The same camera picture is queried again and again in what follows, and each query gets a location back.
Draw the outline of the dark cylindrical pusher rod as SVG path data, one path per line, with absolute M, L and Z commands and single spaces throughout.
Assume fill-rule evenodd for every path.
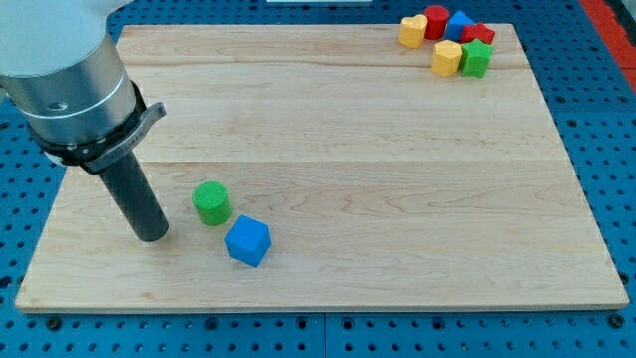
M 138 240 L 156 242 L 167 234 L 168 219 L 133 153 L 108 166 L 99 177 Z

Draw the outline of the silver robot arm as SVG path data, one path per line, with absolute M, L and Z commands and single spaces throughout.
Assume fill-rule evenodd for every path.
M 165 116 L 147 105 L 106 26 L 127 0 L 8 0 L 1 4 L 1 90 L 55 162 L 101 178 L 137 238 L 169 222 L 133 153 Z

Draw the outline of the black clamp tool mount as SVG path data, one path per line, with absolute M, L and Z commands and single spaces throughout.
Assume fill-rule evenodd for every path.
M 59 143 L 46 138 L 29 123 L 29 131 L 35 142 L 50 159 L 62 166 L 77 166 L 89 174 L 104 172 L 141 143 L 151 127 L 167 115 L 162 102 L 147 106 L 138 85 L 130 82 L 134 90 L 135 107 L 126 119 L 104 135 L 91 141 Z

